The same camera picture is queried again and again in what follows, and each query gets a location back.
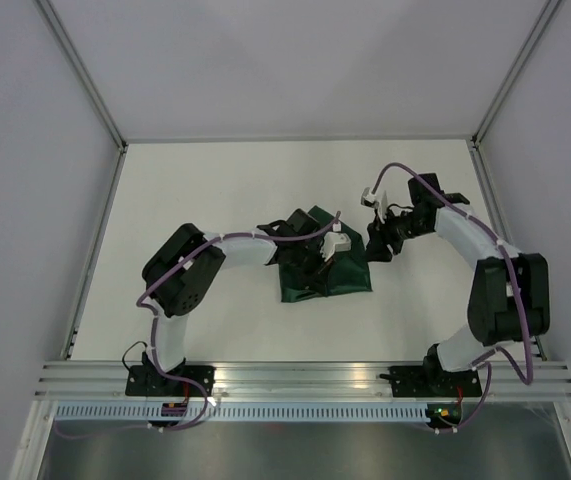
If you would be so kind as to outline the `dark green cloth napkin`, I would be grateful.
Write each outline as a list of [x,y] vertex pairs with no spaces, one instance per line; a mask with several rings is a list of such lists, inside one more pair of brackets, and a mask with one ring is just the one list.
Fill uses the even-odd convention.
[[[318,206],[311,209],[312,215],[321,221],[322,228],[328,225],[334,216]],[[297,303],[320,297],[345,295],[351,293],[370,292],[372,290],[369,265],[365,257],[365,246],[361,235],[347,225],[341,226],[341,232],[351,238],[351,250],[333,256],[332,268],[329,272],[328,295],[281,295],[283,303]]]

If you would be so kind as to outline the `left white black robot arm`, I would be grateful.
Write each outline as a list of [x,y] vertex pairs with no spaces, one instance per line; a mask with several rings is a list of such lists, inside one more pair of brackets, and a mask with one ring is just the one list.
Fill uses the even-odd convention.
[[329,269],[351,250],[340,216],[325,226],[297,209],[286,220],[232,233],[206,233],[186,223],[162,245],[142,270],[146,289],[136,306],[152,313],[147,355],[149,385],[171,396],[183,384],[185,335],[190,313],[200,305],[222,270],[244,266],[288,266],[305,289],[324,294]]

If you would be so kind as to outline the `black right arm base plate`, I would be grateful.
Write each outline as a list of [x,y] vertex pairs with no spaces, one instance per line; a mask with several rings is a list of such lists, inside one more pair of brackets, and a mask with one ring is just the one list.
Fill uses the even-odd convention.
[[394,398],[480,398],[477,372],[428,373],[422,366],[391,366],[379,378],[388,382]]

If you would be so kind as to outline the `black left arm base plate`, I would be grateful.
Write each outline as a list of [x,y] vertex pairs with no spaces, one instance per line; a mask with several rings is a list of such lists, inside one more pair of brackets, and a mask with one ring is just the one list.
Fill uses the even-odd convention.
[[[182,365],[169,372],[199,383],[208,395],[215,383],[215,367],[211,365]],[[161,376],[151,364],[134,365],[130,368],[125,387],[128,397],[189,397],[202,398],[202,392],[191,383],[171,380]]]

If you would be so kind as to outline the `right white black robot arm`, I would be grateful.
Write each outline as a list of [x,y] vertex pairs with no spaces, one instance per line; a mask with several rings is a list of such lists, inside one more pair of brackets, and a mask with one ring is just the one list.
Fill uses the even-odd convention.
[[389,262],[407,241],[436,234],[473,273],[466,323],[426,353],[424,388],[443,395],[456,385],[457,373],[479,367],[495,354],[507,359],[523,384],[532,384],[532,340],[550,327],[547,260],[499,237],[463,194],[444,192],[436,174],[413,174],[408,189],[411,204],[406,209],[389,204],[378,186],[363,191],[362,205],[374,212],[367,227],[367,259]]

